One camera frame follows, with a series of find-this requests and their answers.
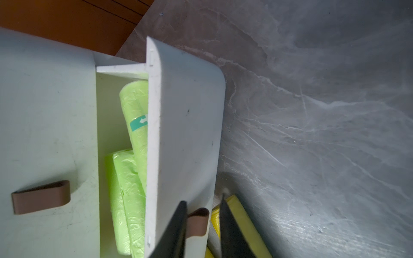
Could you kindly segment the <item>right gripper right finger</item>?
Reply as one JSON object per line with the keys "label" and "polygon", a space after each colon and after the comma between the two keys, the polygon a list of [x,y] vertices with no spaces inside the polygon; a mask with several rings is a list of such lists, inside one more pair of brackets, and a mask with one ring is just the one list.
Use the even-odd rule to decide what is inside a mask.
{"label": "right gripper right finger", "polygon": [[256,258],[224,196],[220,202],[220,249],[223,258]]}

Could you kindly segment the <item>green roll with label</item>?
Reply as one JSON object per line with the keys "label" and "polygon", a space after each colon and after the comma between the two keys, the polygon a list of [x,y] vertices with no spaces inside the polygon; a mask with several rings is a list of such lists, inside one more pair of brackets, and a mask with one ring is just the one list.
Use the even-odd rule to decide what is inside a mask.
{"label": "green roll with label", "polygon": [[136,171],[143,190],[146,191],[148,81],[134,81],[125,85],[120,91],[119,97],[136,162]]}

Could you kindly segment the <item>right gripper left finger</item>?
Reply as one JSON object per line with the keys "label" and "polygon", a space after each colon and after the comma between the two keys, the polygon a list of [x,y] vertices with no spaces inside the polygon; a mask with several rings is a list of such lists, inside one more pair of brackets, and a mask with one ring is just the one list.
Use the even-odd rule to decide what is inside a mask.
{"label": "right gripper left finger", "polygon": [[150,258],[184,257],[187,218],[187,202],[181,201]]}

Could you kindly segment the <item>yellow roll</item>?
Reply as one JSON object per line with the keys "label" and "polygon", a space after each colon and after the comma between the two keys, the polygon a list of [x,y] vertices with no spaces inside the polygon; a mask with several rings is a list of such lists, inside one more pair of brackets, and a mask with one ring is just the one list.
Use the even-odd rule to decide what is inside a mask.
{"label": "yellow roll", "polygon": [[[229,210],[232,213],[234,221],[240,232],[243,235],[249,249],[252,251],[256,258],[271,258],[267,245],[265,244],[261,234],[256,229],[250,216],[247,214],[246,209],[243,207],[241,201],[236,195],[223,195],[228,205]],[[207,242],[207,257],[220,258],[221,255],[221,223],[220,223],[220,204],[212,209],[210,232]]]}

